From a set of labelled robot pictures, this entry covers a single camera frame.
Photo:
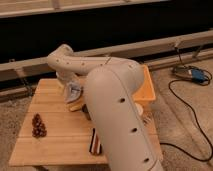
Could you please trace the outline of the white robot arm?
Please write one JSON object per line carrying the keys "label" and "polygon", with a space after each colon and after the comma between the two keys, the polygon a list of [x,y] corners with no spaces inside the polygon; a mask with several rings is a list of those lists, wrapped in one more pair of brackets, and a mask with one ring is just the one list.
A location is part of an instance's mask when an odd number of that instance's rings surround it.
{"label": "white robot arm", "polygon": [[163,171],[133,100],[144,72],[134,60],[80,57],[66,44],[47,56],[65,99],[84,97],[111,171]]}

